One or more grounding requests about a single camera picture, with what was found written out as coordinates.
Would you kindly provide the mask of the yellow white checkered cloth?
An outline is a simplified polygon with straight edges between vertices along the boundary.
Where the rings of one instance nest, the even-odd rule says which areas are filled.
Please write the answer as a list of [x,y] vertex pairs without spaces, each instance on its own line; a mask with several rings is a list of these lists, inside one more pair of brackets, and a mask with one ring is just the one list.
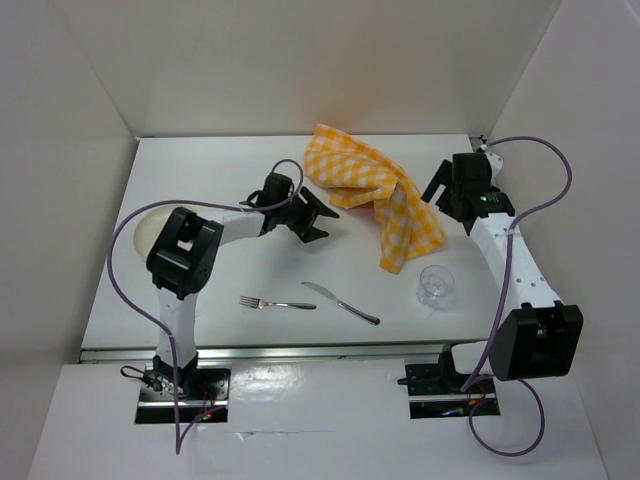
[[388,156],[336,128],[318,124],[304,153],[306,177],[341,209],[371,207],[380,229],[379,266],[404,264],[446,243],[436,212],[407,173]]

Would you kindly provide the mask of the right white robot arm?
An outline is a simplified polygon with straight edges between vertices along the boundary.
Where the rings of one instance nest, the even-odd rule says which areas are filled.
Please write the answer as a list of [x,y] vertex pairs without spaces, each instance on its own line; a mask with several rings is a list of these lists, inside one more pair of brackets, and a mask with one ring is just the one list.
[[443,347],[436,379],[448,392],[481,375],[499,381],[565,376],[583,327],[581,310],[546,281],[509,197],[494,185],[501,163],[493,153],[458,153],[441,163],[422,195],[462,224],[500,289],[488,339]]

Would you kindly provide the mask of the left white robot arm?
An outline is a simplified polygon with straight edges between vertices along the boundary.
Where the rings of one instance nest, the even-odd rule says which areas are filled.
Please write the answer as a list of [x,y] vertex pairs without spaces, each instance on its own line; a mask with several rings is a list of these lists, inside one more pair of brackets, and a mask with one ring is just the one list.
[[186,207],[171,211],[146,259],[157,288],[162,326],[153,370],[162,377],[166,392],[184,399],[196,390],[197,296],[211,277],[218,250],[237,240],[263,236],[279,225],[304,243],[316,241],[329,235],[314,226],[320,216],[338,218],[339,214],[308,188],[294,191],[291,178],[276,172],[239,207],[222,210],[213,220]]

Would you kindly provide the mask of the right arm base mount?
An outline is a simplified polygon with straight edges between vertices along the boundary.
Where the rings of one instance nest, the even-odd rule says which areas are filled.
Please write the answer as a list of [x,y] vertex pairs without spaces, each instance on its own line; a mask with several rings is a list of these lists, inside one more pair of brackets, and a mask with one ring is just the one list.
[[406,390],[411,419],[444,419],[476,416],[500,416],[496,387],[482,380],[462,392],[465,375],[444,373],[438,363],[413,363],[404,366],[404,375],[396,383]]

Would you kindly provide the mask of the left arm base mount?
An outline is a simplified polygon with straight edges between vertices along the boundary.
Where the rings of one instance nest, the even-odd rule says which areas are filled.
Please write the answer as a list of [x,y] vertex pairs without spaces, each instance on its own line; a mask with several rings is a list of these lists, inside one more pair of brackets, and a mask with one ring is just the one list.
[[[173,386],[150,368],[125,365],[120,368],[122,377],[141,383],[135,423],[138,425],[172,424]],[[206,367],[195,372],[193,382],[177,393],[179,419],[189,424],[198,415],[201,423],[226,423],[231,370],[225,367]]]

